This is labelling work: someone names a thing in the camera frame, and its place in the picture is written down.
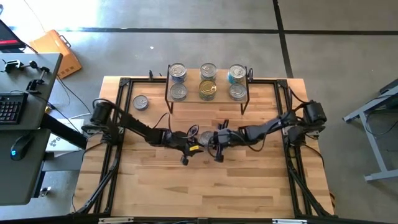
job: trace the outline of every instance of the computer mouse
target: computer mouse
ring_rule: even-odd
[[[15,143],[11,146],[10,151],[10,156],[13,161],[19,161],[25,157],[33,138],[34,135],[32,133],[29,133],[15,140]]]

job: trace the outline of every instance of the wooden table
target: wooden table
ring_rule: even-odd
[[[100,97],[115,101],[119,79],[104,77]],[[307,100],[302,79],[288,79],[288,83],[298,97]],[[199,124],[199,133],[202,133],[214,130],[226,118],[231,129],[262,124],[275,118],[277,108],[272,85],[249,87],[251,99],[243,116],[237,104],[178,103],[174,105],[172,129],[186,131],[193,124]],[[131,105],[130,113],[149,126],[155,125],[160,116],[168,112],[164,88],[163,83],[135,83],[132,98],[146,95],[149,108],[137,111]],[[167,127],[167,119],[159,127]],[[91,138],[88,147],[99,139],[99,136]],[[317,141],[307,139],[307,144],[318,150]],[[87,201],[98,185],[104,149],[105,146],[100,146],[85,155],[75,191],[76,208]],[[112,216],[293,217],[279,131],[267,136],[261,152],[248,147],[228,148],[224,151],[224,163],[215,162],[207,152],[203,152],[191,157],[189,165],[184,167],[180,164],[180,157],[181,153],[176,150],[151,147],[140,136],[127,131]],[[325,210],[333,213],[322,160],[305,147],[302,148],[302,159],[308,188]],[[103,201],[108,190],[104,192]],[[301,191],[298,195],[300,208],[304,211]]]

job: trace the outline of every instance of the orange box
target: orange box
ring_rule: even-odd
[[[64,38],[64,36],[59,35],[57,31],[50,30],[42,37],[32,40],[29,43],[30,46],[39,53],[58,52],[63,55],[61,66],[58,71],[58,76],[60,78],[65,78],[81,69],[79,60],[70,50],[71,46],[69,42]]]

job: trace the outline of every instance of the can lid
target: can lid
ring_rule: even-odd
[[[212,63],[204,63],[201,67],[200,67],[200,73],[204,76],[204,77],[213,77],[216,75],[217,73],[217,68],[216,65],[212,64]]]
[[[199,84],[200,93],[211,95],[217,91],[216,83],[211,80],[203,80]]]
[[[242,65],[232,65],[229,68],[229,74],[234,78],[242,78],[246,75],[246,69]]]
[[[175,99],[184,98],[187,95],[187,87],[181,83],[174,84],[170,87],[170,94]]]
[[[214,135],[212,131],[205,131],[204,133],[200,134],[198,142],[204,146],[207,146],[210,138]]]
[[[229,94],[233,98],[242,98],[246,95],[246,87],[240,83],[232,84],[229,88]]]
[[[181,77],[187,72],[185,65],[181,63],[174,63],[169,68],[170,75],[174,77]]]
[[[144,95],[134,97],[132,104],[136,109],[144,109],[148,106],[148,98]]]

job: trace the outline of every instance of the tin can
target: tin can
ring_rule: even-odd
[[[134,108],[139,111],[144,111],[149,106],[148,98],[144,95],[138,95],[134,97],[134,99],[132,100],[132,104],[134,105]]]
[[[187,79],[187,69],[181,63],[174,63],[169,68],[169,74],[174,83],[183,83]]]
[[[202,80],[216,80],[217,68],[212,63],[204,63],[200,67],[200,78]]]
[[[228,81],[231,84],[234,83],[240,83],[244,80],[244,77],[246,76],[246,69],[242,65],[232,65],[229,70],[228,70]]]
[[[170,95],[175,101],[183,101],[187,97],[187,87],[181,83],[174,84],[170,87]]]
[[[198,142],[207,147],[209,140],[211,137],[213,137],[213,135],[214,135],[213,131],[205,131],[204,133],[200,134]]]
[[[247,94],[246,87],[244,87],[244,85],[240,83],[232,84],[229,87],[229,96],[233,100],[236,101],[243,100],[246,94]]]
[[[214,81],[203,80],[199,84],[199,97],[203,100],[209,101],[214,99],[217,92],[217,86]]]

